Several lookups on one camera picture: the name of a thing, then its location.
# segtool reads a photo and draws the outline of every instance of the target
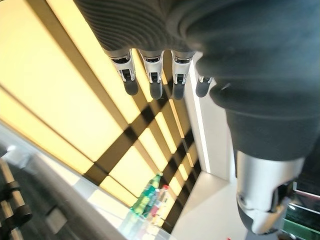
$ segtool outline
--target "robotic hand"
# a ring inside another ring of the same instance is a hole
[[[138,91],[139,49],[153,98],[162,95],[163,50],[172,50],[173,96],[184,95],[194,51],[196,92],[225,109],[237,151],[239,215],[272,233],[320,129],[318,0],[74,0],[126,91]]]

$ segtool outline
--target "ribbed rubber texture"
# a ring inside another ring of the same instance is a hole
[[[233,146],[270,160],[305,157],[320,130],[319,0],[176,1],[168,31],[203,52]]]
[[[107,51],[137,48],[188,52],[166,30],[172,0],[74,0],[101,46]]]

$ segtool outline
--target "green plastic bottle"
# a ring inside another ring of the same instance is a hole
[[[135,204],[130,208],[132,212],[137,215],[141,215],[144,212],[145,207],[154,196],[156,189],[159,187],[160,178],[162,177],[162,175],[163,173],[159,172],[154,176],[154,178],[149,181]]]
[[[148,214],[151,211],[152,207],[156,203],[158,196],[159,196],[159,189],[156,189],[155,192],[153,193],[150,201],[148,202],[148,204],[145,206],[145,208],[143,210],[143,213],[142,213],[143,217],[146,218],[148,216]]]

